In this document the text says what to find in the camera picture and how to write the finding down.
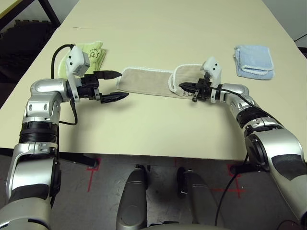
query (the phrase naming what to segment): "green cloth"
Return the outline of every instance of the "green cloth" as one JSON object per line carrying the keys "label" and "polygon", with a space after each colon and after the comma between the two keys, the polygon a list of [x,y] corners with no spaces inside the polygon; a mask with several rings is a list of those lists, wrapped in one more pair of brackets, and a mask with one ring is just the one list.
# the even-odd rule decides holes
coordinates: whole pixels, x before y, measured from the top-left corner
{"label": "green cloth", "polygon": [[[94,71],[100,70],[102,61],[105,58],[106,50],[102,49],[102,42],[96,41],[94,43],[86,43],[86,44],[76,44],[77,47],[82,49],[83,52],[87,53],[89,59],[90,59],[90,67],[88,68],[86,74],[91,74]],[[58,75],[59,78],[67,78],[66,75],[66,59],[68,58],[69,52],[67,55],[62,59],[59,69],[58,69]]]}

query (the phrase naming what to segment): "white table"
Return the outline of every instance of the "white table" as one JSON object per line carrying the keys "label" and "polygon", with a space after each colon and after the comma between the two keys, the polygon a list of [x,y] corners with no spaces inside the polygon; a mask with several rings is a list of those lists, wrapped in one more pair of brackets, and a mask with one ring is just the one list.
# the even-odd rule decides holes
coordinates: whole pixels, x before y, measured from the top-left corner
{"label": "white table", "polygon": [[[96,7],[86,2],[75,6],[0,110],[0,147],[18,143],[30,85],[50,77],[56,48],[102,40],[108,52],[101,69],[108,70],[174,69],[215,56],[223,67],[222,83],[246,85],[257,103],[297,136],[307,159],[307,62],[260,0],[107,0],[101,7],[101,1],[91,0]],[[268,46],[275,78],[238,77],[233,54],[239,44]],[[116,80],[100,83],[102,93],[116,91]],[[61,120],[73,121],[69,104],[61,106]],[[84,99],[77,113],[77,126],[60,125],[61,151],[209,159],[242,159],[246,153],[241,130],[223,105],[131,93],[110,104]]]}

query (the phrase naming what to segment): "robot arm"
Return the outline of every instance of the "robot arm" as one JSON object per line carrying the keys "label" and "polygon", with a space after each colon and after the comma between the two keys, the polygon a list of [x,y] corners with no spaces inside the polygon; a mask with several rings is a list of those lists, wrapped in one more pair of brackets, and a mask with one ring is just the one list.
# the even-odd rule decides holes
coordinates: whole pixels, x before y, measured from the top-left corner
{"label": "robot arm", "polygon": [[15,146],[8,173],[8,204],[0,210],[1,230],[50,230],[50,213],[60,190],[58,128],[60,104],[80,98],[108,103],[128,93],[102,95],[98,79],[120,76],[114,71],[95,71],[82,78],[89,67],[86,53],[72,46],[65,79],[45,79],[31,86],[22,121],[19,143]]}
{"label": "robot arm", "polygon": [[180,86],[194,93],[194,102],[199,99],[229,105],[242,128],[249,161],[256,168],[270,172],[293,213],[306,225],[307,168],[301,144],[275,118],[257,109],[259,106],[246,86],[220,84],[222,69],[215,58],[205,62],[203,70],[204,79],[199,79],[197,84],[186,82]]}

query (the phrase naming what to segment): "red tape mark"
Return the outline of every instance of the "red tape mark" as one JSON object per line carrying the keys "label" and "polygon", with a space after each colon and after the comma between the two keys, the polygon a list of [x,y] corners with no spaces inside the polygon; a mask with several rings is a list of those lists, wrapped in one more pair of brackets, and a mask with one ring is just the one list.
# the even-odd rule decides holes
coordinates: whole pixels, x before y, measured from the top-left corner
{"label": "red tape mark", "polygon": [[87,169],[86,169],[87,171],[91,171],[91,177],[90,177],[90,181],[88,183],[87,192],[91,191],[93,175],[94,175],[94,172],[99,170],[99,168],[100,168],[100,161],[101,161],[101,159],[98,158],[98,165],[95,168],[87,167]]}
{"label": "red tape mark", "polygon": [[[231,168],[232,164],[227,164],[227,169],[228,169],[228,175],[230,177],[233,177],[234,175],[231,173],[230,168]],[[238,178],[241,177],[241,175],[237,175],[235,178],[235,183],[236,183],[236,188],[229,188],[227,191],[228,192],[236,192],[238,195],[238,198],[241,198],[240,193],[245,192],[245,189],[240,189],[239,188],[239,181]],[[212,191],[225,191],[224,188],[211,188]]]}
{"label": "red tape mark", "polygon": [[[233,164],[227,164],[227,169],[228,169],[229,176],[233,177],[234,175],[230,171],[231,166],[233,166]],[[239,177],[241,177],[240,174],[236,176],[235,183],[236,183],[236,193],[238,194],[238,198],[240,199],[241,198],[240,192],[245,191],[245,189],[243,189],[243,190],[239,189],[239,181],[238,181]]]}

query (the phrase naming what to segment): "blue towel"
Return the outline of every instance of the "blue towel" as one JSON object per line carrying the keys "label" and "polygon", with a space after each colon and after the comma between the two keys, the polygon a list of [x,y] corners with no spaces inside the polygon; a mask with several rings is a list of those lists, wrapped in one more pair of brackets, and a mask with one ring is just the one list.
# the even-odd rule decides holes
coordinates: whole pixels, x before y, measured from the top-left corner
{"label": "blue towel", "polygon": [[269,48],[265,46],[236,46],[236,73],[240,77],[270,80],[274,65]]}

